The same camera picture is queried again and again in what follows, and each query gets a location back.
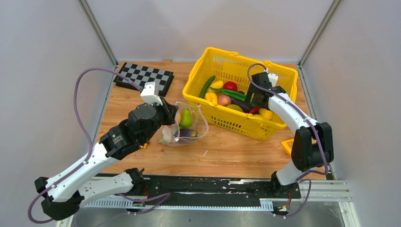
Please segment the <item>purple toy eggplant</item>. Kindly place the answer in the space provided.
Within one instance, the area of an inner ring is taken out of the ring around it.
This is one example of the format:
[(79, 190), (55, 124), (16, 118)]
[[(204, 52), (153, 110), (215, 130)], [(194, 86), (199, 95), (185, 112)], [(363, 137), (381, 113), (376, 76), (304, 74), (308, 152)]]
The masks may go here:
[(197, 138), (199, 136), (199, 133), (193, 129), (182, 128), (179, 130), (179, 138)]

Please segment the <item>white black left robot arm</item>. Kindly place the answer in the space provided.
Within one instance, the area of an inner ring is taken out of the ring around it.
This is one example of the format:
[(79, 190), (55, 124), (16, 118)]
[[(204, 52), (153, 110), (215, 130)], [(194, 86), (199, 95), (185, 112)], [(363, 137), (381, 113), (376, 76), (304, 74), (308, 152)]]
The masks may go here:
[(172, 125), (179, 107), (161, 103), (141, 104), (129, 112), (128, 118), (112, 127), (89, 152), (58, 175), (35, 180), (35, 187), (44, 214), (52, 220), (63, 220), (80, 208), (112, 194), (144, 192), (143, 171), (127, 169), (121, 174), (91, 183), (92, 177), (106, 167), (121, 161), (147, 145), (161, 126)]

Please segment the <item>clear zip top bag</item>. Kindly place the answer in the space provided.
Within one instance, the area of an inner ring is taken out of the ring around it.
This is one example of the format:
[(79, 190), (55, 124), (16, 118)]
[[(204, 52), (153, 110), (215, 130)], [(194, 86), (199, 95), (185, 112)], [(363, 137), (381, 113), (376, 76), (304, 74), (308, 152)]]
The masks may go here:
[(178, 106), (175, 123), (162, 126), (157, 142), (168, 146), (185, 146), (203, 138), (209, 131), (209, 125), (201, 106), (178, 101), (175, 105)]

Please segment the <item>red toy chili pepper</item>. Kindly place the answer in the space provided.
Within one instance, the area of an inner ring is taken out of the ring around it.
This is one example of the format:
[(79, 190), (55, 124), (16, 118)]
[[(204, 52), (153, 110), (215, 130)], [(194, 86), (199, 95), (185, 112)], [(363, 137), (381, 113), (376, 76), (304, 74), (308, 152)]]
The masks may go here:
[(250, 111), (249, 111), (249, 114), (252, 114), (252, 115), (255, 115), (255, 114), (259, 114), (259, 110), (260, 110), (261, 108), (259, 107), (259, 106), (255, 106), (253, 109), (251, 109)]

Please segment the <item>white green toy cauliflower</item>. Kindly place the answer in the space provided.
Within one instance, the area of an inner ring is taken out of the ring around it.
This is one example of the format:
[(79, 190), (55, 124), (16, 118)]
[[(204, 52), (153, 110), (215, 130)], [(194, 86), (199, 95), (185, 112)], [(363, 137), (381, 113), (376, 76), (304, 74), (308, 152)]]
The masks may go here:
[(174, 134), (173, 134), (172, 127), (164, 126), (161, 130), (161, 137), (158, 140), (158, 143), (167, 145), (167, 144), (172, 143), (173, 140), (174, 140)]

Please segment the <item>yellow plastic basket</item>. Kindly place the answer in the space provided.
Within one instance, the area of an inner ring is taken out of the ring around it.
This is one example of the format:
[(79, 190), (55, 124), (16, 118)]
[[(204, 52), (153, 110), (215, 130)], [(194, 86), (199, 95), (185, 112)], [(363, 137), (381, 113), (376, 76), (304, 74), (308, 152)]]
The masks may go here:
[(298, 79), (298, 72), (295, 69), (268, 60), (258, 61), (241, 56), (237, 52), (215, 47), (206, 48), (202, 56), (196, 61), (183, 89), (183, 96), (189, 104), (200, 106), (200, 110), (208, 123), (260, 141), (266, 141), (276, 131), (287, 127), (277, 114), (273, 114), (272, 118), (267, 120), (261, 116), (242, 113), (220, 105), (212, 105), (199, 97), (204, 84), (212, 76), (216, 76), (216, 80), (223, 82), (232, 81), (237, 84), (239, 90), (246, 92), (250, 85), (247, 71), (251, 64), (257, 62), (260, 65), (250, 69), (250, 73), (261, 72), (265, 66), (269, 72), (278, 75), (277, 85), (286, 91), (292, 101), (295, 101)]

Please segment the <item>green toy pear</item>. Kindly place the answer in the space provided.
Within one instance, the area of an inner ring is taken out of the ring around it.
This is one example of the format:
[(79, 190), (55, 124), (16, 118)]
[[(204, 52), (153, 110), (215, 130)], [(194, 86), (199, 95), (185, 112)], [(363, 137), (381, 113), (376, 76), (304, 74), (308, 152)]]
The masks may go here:
[(192, 126), (192, 113), (189, 109), (184, 109), (181, 113), (181, 120), (179, 122), (180, 128), (188, 129)]

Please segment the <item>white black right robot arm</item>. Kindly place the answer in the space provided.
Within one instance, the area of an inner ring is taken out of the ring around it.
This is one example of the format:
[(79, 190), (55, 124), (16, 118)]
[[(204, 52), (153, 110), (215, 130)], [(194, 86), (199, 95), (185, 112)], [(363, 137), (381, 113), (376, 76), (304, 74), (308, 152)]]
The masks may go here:
[(277, 114), (294, 134), (291, 161), (275, 173), (276, 181), (270, 184), (272, 195), (283, 197), (290, 184), (310, 173), (327, 175), (334, 158), (331, 126), (308, 116), (279, 86), (263, 88), (252, 82), (248, 90), (257, 106)]

